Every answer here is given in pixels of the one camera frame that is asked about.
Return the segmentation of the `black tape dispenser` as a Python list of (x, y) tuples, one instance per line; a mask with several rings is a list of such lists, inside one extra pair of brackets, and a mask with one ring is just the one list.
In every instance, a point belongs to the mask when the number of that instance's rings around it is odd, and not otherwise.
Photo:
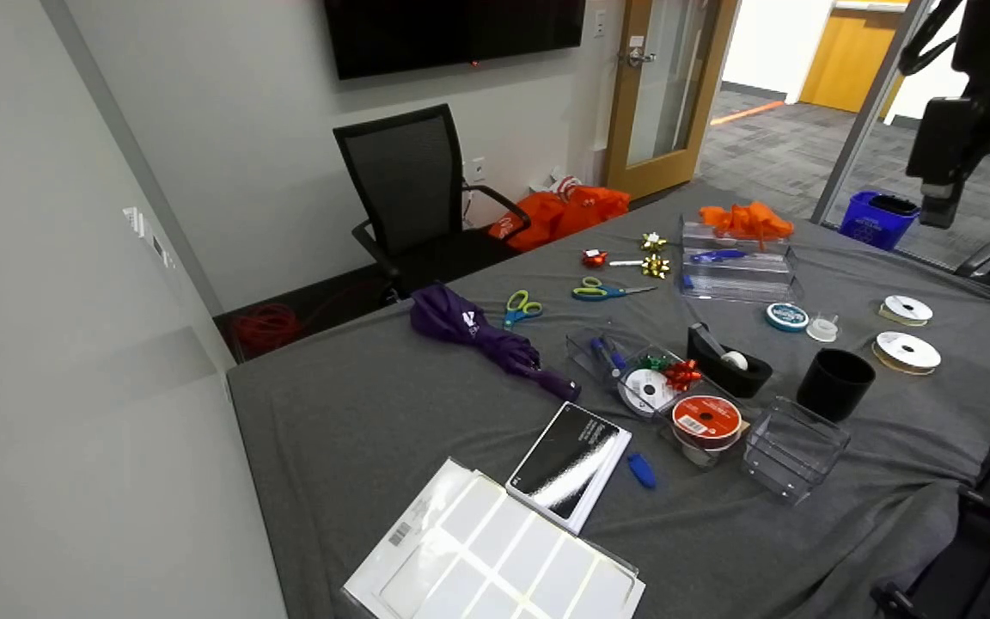
[(689, 326), (689, 355), (719, 388), (738, 398), (755, 396), (773, 375), (764, 357), (724, 349), (704, 323)]

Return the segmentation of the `green blue small scissors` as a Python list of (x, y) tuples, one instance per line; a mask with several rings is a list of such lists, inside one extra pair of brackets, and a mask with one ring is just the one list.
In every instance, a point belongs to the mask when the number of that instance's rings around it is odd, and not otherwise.
[(543, 313), (543, 308), (525, 289), (515, 289), (503, 308), (503, 323), (515, 326), (515, 323), (540, 318), (540, 313)]

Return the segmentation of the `gold gift bow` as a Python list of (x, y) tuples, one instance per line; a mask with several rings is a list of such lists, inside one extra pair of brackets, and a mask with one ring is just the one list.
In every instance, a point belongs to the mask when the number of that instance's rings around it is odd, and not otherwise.
[(644, 258), (644, 276), (646, 279), (668, 279), (671, 276), (671, 258), (664, 258), (664, 256)]

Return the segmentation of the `black white booklet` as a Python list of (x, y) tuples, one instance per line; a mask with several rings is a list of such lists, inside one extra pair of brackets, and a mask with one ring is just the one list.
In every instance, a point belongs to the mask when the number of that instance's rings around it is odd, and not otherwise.
[(564, 404), (535, 433), (507, 488), (558, 525), (580, 532), (634, 433), (579, 404)]

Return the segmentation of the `white ribbon spool with bow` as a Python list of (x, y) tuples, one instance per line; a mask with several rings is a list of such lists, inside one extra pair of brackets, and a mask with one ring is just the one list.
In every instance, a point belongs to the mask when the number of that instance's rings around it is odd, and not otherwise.
[(614, 382), (620, 398), (636, 418), (659, 418), (674, 406), (679, 394), (671, 388), (664, 372), (653, 370), (634, 370)]

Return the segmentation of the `clear acrylic tray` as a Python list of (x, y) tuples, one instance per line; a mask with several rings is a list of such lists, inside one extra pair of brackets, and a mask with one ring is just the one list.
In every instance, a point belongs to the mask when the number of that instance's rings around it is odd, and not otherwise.
[[(689, 250), (708, 250), (708, 247), (746, 247), (750, 256), (708, 270), (684, 266)], [(684, 221), (679, 256), (680, 256), (679, 289), (704, 301), (785, 296), (795, 282), (787, 242), (778, 246), (736, 242), (700, 229), (699, 221)]]

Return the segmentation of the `blue pen in tray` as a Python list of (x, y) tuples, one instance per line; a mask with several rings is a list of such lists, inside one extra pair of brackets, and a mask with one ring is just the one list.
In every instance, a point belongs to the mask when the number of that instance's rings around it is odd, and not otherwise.
[(746, 247), (708, 247), (708, 250), (689, 250), (684, 266), (690, 270), (708, 270), (708, 266), (724, 266), (746, 258)]

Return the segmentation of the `orange cloth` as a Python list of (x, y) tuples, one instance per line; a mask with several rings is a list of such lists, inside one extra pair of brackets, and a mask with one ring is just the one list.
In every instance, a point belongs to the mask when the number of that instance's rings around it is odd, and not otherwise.
[(736, 242), (787, 242), (795, 235), (795, 225), (785, 221), (773, 206), (752, 199), (752, 202), (736, 202), (736, 206), (700, 206), (699, 221)]

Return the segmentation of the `grey table cloth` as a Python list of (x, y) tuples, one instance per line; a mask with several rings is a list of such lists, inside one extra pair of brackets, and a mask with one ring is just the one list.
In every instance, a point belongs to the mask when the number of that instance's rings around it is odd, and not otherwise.
[[(932, 375), (880, 370), (846, 419), (849, 449), (787, 506), (736, 457), (699, 470), (657, 426), (636, 452), (659, 485), (614, 475), (586, 538), (638, 568), (638, 619), (878, 619), (871, 587), (911, 586), (956, 532), (960, 492), (990, 454), (990, 287), (803, 225), (787, 296), (865, 355), (880, 301), (936, 309)], [(290, 619), (360, 619), (345, 583), (448, 461), (511, 470), (558, 398), (461, 344), (408, 326), (402, 302), (232, 372), (233, 413)]]

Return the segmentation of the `blue ribbon spool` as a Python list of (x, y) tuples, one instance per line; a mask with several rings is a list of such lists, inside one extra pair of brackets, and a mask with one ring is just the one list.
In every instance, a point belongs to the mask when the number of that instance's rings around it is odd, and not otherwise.
[(769, 326), (787, 334), (801, 334), (813, 323), (808, 309), (798, 302), (767, 302), (764, 318)]

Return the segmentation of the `wooden glass door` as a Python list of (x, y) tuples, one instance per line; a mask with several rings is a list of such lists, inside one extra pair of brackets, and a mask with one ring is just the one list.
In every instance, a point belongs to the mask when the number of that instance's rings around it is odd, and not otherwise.
[(693, 180), (738, 0), (627, 0), (601, 183), (646, 199)]

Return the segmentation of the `clear plastic square box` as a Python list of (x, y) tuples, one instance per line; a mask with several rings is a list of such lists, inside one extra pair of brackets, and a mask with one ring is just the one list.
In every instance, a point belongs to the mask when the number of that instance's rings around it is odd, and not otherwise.
[(785, 503), (803, 503), (846, 457), (849, 433), (787, 396), (760, 406), (744, 470)]

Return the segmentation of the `black cup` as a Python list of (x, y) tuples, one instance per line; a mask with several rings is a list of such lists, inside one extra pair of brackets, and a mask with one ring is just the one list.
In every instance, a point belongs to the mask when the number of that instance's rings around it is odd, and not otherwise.
[(803, 372), (798, 388), (798, 404), (838, 422), (860, 406), (872, 378), (878, 372), (865, 357), (824, 349), (813, 357), (813, 370)]

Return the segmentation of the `white spool far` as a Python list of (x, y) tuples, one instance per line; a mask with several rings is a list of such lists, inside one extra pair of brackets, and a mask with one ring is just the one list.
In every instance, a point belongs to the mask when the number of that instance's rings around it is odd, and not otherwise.
[(936, 320), (936, 309), (916, 296), (891, 292), (880, 302), (880, 313), (900, 326), (929, 326)]

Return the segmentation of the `white spool near edge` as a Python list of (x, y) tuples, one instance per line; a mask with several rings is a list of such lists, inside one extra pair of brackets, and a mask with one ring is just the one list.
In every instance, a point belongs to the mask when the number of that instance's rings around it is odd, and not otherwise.
[(942, 352), (904, 332), (880, 332), (872, 352), (885, 365), (904, 375), (936, 375), (942, 370)]

